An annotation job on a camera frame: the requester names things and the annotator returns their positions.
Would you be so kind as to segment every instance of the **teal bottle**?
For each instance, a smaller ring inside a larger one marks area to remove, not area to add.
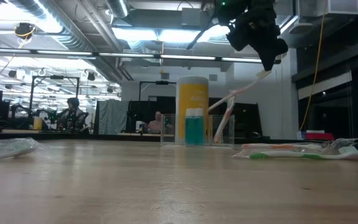
[[[205,145],[205,126],[204,126],[204,109],[196,108],[194,115],[194,144],[197,146]]]
[[[193,108],[186,109],[186,118],[185,118],[185,142],[186,142],[186,145],[195,144],[194,114],[195,114],[195,110]]]

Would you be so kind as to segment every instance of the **wooden table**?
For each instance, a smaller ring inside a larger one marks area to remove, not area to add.
[[[0,223],[358,223],[358,161],[45,141],[0,161]]]

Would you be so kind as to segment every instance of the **plastic bag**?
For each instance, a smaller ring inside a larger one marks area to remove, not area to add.
[[[0,140],[0,159],[19,157],[47,147],[32,138]]]
[[[246,144],[232,158],[265,159],[292,157],[305,159],[348,159],[358,156],[353,147],[357,139],[337,139],[323,144]]]

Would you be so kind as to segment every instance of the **red object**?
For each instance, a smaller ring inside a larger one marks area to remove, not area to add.
[[[334,135],[331,133],[306,133],[305,136],[306,139],[323,139],[323,140],[330,140],[333,141],[334,140]]]

